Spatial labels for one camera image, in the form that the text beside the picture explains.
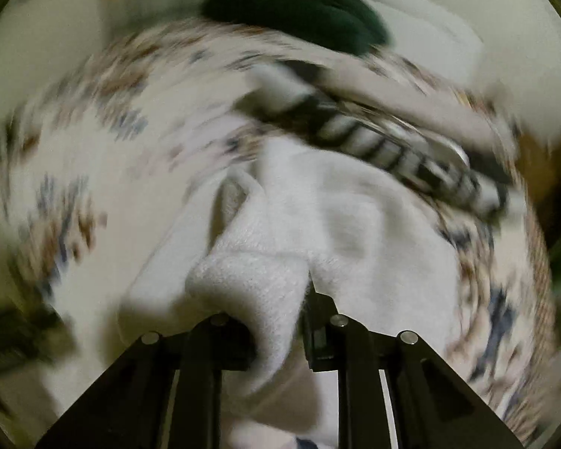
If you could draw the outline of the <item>dark green garment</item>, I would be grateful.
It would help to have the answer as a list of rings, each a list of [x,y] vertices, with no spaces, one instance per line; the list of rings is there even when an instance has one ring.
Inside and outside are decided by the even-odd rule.
[[[383,19],[363,0],[205,0],[205,18],[270,28],[355,56],[392,43]]]

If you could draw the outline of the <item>floral cream brown blanket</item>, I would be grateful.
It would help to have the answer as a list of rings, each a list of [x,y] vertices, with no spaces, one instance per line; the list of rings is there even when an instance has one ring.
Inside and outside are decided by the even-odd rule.
[[[514,159],[322,89],[321,71],[340,60],[464,104],[513,133],[487,101],[390,52],[355,58],[202,19],[126,37],[8,116],[0,130],[0,432],[10,446],[34,446],[136,340],[120,334],[120,303],[203,180],[254,160],[272,138],[339,153],[282,130],[256,107],[249,70],[284,61],[304,62],[295,72],[342,112],[524,195],[522,215],[487,221],[388,173],[432,208],[458,260],[456,329],[436,351],[522,445],[531,441],[554,313],[542,235]],[[223,411],[230,446],[311,440],[232,416],[224,401]]]

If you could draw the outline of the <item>white knit garment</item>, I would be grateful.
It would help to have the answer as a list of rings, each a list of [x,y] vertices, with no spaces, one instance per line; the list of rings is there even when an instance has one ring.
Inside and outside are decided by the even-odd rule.
[[[223,385],[230,415],[332,447],[337,379],[313,373],[298,330],[309,286],[368,329],[410,329],[444,351],[458,260],[436,213],[390,174],[287,138],[203,180],[123,297],[124,339],[191,329],[226,312],[257,356]]]

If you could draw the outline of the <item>white sock with black letters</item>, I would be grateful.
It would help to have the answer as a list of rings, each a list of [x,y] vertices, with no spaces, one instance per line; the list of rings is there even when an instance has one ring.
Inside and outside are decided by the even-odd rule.
[[[399,138],[340,110],[337,103],[303,79],[304,62],[264,62],[249,70],[256,107],[282,130],[309,144],[343,153],[390,173],[424,195],[487,221],[518,217],[524,195],[510,183],[489,178],[468,165],[437,159]]]

